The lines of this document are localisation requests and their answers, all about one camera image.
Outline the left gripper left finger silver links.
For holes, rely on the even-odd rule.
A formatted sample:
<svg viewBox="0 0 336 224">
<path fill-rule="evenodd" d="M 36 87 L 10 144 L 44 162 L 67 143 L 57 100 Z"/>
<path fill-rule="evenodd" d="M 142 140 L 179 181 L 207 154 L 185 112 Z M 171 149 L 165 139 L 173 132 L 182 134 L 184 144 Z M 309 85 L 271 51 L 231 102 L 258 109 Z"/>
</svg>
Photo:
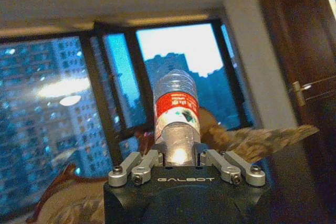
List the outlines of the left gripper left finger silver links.
<svg viewBox="0 0 336 224">
<path fill-rule="evenodd" d="M 131 180 L 135 186 L 145 184 L 151 179 L 151 170 L 154 166 L 163 166 L 166 153 L 166 144 L 154 144 L 145 155 L 132 152 L 119 166 L 114 166 L 108 174 L 108 184 L 111 187 L 122 187 Z"/>
</svg>

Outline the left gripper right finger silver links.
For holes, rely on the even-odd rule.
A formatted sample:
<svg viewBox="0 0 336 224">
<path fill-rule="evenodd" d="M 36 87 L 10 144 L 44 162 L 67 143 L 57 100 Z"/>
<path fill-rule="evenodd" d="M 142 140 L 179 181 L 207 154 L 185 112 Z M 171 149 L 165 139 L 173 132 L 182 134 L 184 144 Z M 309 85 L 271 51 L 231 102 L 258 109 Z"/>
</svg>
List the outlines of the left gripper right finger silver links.
<svg viewBox="0 0 336 224">
<path fill-rule="evenodd" d="M 266 174 L 260 166 L 248 163 L 233 151 L 219 153 L 209 149 L 206 144 L 195 143 L 194 152 L 197 165 L 214 166 L 225 182 L 239 185 L 244 179 L 247 184 L 254 187 L 266 184 Z"/>
</svg>

